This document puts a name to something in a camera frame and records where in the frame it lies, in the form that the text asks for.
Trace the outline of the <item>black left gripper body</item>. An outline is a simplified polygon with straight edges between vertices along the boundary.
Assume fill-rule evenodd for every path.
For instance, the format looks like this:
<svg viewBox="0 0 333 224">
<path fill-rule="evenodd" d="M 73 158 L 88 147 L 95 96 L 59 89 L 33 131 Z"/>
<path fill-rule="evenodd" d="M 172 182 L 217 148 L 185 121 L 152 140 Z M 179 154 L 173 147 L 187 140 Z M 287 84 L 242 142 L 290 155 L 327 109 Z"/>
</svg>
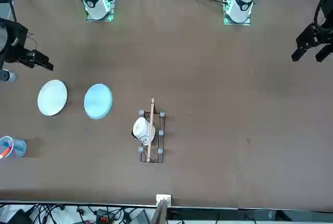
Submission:
<svg viewBox="0 0 333 224">
<path fill-rule="evenodd" d="M 296 39 L 297 49 L 309 49 L 332 43 L 332 28 L 324 28 L 311 23 Z"/>
</svg>

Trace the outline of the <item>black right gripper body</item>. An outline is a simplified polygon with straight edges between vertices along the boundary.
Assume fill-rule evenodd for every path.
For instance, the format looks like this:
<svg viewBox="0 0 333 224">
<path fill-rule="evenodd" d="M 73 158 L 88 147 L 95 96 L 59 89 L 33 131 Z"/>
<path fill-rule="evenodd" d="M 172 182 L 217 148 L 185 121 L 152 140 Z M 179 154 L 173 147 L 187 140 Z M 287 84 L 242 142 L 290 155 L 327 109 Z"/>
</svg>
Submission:
<svg viewBox="0 0 333 224">
<path fill-rule="evenodd" d="M 25 48 L 28 29 L 18 22 L 1 18 L 1 64 L 28 64 L 31 51 Z"/>
</svg>

